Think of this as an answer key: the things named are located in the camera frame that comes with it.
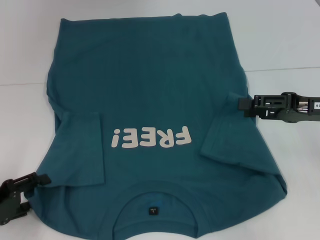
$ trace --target teal t-shirt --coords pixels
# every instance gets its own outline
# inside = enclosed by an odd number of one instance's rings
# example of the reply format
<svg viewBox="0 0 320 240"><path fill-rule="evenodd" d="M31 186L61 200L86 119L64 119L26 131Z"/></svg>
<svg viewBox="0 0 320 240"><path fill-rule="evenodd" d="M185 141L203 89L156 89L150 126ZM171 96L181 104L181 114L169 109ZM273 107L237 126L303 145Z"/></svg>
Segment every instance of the teal t-shirt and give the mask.
<svg viewBox="0 0 320 240"><path fill-rule="evenodd" d="M27 195L59 232L198 238L282 200L226 13L61 20L47 95L56 136Z"/></svg>

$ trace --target fabric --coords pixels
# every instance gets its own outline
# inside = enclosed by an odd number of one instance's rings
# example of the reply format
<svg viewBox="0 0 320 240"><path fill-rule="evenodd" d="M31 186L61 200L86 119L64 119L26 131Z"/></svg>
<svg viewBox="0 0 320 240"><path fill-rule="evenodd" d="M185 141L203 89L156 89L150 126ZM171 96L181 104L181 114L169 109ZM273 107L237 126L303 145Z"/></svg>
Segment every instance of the fabric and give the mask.
<svg viewBox="0 0 320 240"><path fill-rule="evenodd" d="M198 238L287 194L237 110L248 89L226 13L62 19L47 95L56 136L37 173L52 183L27 197L61 233Z"/></svg>

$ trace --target white surface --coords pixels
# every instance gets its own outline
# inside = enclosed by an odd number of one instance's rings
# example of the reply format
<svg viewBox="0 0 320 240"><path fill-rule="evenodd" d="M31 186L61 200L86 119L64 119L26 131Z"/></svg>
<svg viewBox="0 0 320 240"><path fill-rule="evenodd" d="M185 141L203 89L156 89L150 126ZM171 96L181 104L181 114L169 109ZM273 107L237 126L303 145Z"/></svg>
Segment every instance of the white surface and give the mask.
<svg viewBox="0 0 320 240"><path fill-rule="evenodd" d="M0 0L0 85L46 81L61 18L221 12L228 14L246 71L320 67L320 7L314 0Z"/></svg>
<svg viewBox="0 0 320 240"><path fill-rule="evenodd" d="M320 68L247 73L254 94L285 91L319 96ZM36 170L54 136L54 114L45 84L0 86L0 183ZM318 240L320 236L320 123L258 120L258 127L288 185L288 196L270 210L201 240ZM0 227L2 240L73 240L43 224L33 212ZM145 233L132 240L191 240Z"/></svg>
<svg viewBox="0 0 320 240"><path fill-rule="evenodd" d="M0 0L0 183L37 169L54 137L45 82L60 18L214 15L227 12L247 71L320 67L320 7L314 0ZM320 68L247 72L254 94L320 96ZM270 210L201 240L318 240L320 123L258 120L288 185ZM1 240L74 240L33 212L0 227ZM132 240L191 240L146 233Z"/></svg>

